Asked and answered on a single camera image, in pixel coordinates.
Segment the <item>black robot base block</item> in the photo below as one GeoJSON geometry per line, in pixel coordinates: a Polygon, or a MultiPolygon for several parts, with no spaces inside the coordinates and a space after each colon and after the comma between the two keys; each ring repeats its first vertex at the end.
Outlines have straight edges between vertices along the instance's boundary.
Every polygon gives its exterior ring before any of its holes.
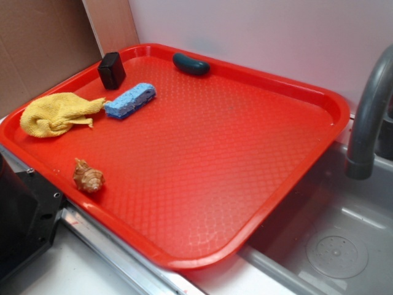
{"type": "Polygon", "coordinates": [[[63,193],[38,172],[1,157],[1,284],[43,255],[55,238],[63,193]]]}

